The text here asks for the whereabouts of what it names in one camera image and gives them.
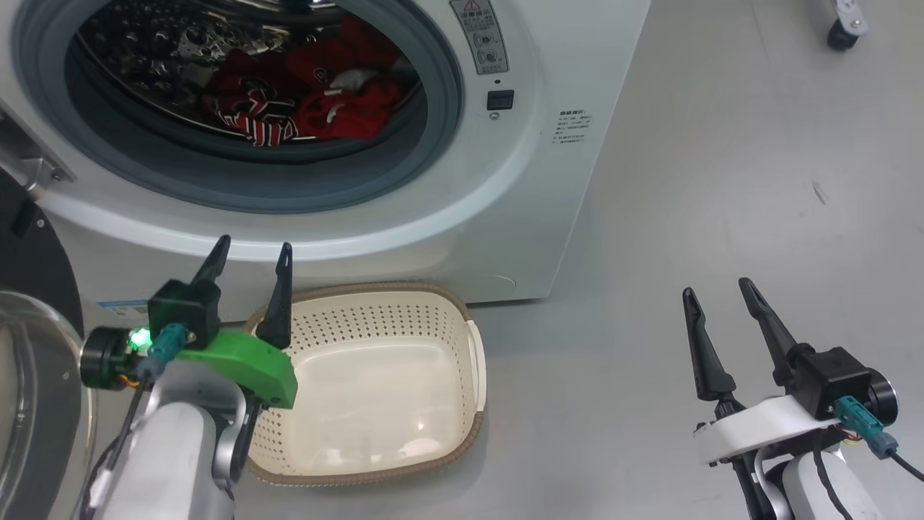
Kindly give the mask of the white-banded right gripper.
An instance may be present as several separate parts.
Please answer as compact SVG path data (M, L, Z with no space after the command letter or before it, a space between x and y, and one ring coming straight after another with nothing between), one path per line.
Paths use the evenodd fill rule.
M794 378L788 351L796 341L751 279L742 277L737 283L771 355L773 381L788 388ZM736 382L723 368L707 335L705 313L692 287L683 290L682 300L697 398L704 402L732 398ZM702 464L714 464L763 448L770 449L769 457L796 456L811 451L813 438L821 433L824 450L835 449L842 442L865 441L877 458L887 459L898 448L897 440L885 428L897 421L899 402L891 382L876 370L871 374L865 414L859 412L858 405L838 402L834 418L817 420L792 396L766 399L698 427L693 434L697 457Z

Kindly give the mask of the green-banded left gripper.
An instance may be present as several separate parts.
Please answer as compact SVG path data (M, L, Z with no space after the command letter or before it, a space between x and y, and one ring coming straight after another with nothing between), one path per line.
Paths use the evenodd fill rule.
M222 235L195 273L192 283L214 283L222 275L231 237ZM188 346L188 332L166 326L158 335L148 328L96 328L79 354L82 384L101 391L152 387L172 363L203 363L253 393L268 407L294 407L298 382L289 356L292 325L292 246L283 243L275 267L275 287L256 328L256 337L243 332L219 332L202 350Z

